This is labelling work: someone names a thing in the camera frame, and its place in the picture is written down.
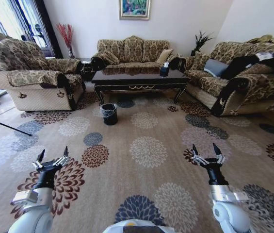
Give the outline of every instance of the glass tabletop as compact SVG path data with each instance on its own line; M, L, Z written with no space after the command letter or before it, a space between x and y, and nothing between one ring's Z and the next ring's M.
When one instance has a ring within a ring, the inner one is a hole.
M92 82L102 80L144 80L144 79L186 79L185 75L178 70L169 70L166 77L160 76L159 67L119 67L106 68L97 71Z

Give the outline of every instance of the window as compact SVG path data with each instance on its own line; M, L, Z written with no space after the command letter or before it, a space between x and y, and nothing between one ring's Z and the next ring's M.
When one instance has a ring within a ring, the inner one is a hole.
M0 32L19 40L30 40L53 56L49 39L33 0L0 0Z

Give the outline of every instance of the black coffee table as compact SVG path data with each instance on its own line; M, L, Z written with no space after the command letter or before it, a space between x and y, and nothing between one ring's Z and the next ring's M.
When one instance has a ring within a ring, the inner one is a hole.
M92 79L100 105L104 103L103 91L142 91L179 89L176 103L187 86L187 78L178 70L169 70L168 76L160 76L160 68L105 68L97 71Z

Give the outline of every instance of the sofa backrest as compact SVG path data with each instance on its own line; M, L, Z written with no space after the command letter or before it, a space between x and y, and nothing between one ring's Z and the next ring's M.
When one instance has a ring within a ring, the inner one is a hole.
M36 43L12 38L0 41L0 70L30 69L36 59L45 59Z
M212 53L211 59L219 60L230 64L235 57L254 55L257 52L273 52L274 44L272 43L238 43L238 42L220 42Z
M167 40L144 40L143 41L143 62L155 62L163 50L169 49Z
M98 52L110 51L120 62L155 62L163 50L169 49L167 40L143 40L131 36L125 40L98 40Z
M120 62L125 62L123 40L98 40L97 50L98 52L109 51L113 53Z
M210 58L230 64L235 57L247 56L252 45L250 43L220 42L215 46Z
M142 62L143 39L131 36L124 40L125 62Z

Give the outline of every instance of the red dried branches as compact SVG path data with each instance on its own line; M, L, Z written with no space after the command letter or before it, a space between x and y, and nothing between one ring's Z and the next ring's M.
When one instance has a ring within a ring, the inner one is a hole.
M61 36L64 38L65 45L68 48L71 47L73 29L70 24L56 24L57 30L60 32Z

